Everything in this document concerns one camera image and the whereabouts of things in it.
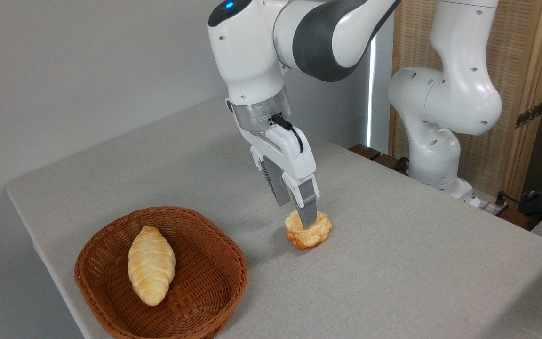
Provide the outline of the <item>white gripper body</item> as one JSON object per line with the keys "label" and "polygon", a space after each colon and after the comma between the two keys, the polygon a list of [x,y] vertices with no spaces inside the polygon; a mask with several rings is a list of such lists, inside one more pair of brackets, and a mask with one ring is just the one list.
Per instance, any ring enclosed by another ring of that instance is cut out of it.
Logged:
{"label": "white gripper body", "polygon": [[307,137],[297,127],[293,131],[284,129],[279,125],[265,131],[262,137],[253,135],[241,127],[238,128],[242,136],[249,142],[251,154],[259,170],[259,164],[264,157],[278,165],[297,182],[305,182],[316,171],[316,163]]}

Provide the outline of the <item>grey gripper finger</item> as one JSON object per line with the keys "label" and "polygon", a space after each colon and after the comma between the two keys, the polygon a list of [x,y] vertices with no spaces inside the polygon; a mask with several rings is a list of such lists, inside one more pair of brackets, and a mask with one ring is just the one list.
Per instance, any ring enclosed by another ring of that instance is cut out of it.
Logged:
{"label": "grey gripper finger", "polygon": [[273,193],[273,197],[277,200],[278,206],[284,206],[291,198],[282,178],[283,170],[256,148],[251,147],[250,153],[257,169],[263,172],[265,180]]}
{"label": "grey gripper finger", "polygon": [[316,200],[319,198],[319,189],[314,174],[304,179],[295,179],[283,173],[282,179],[294,201],[303,228],[308,229],[318,218]]}

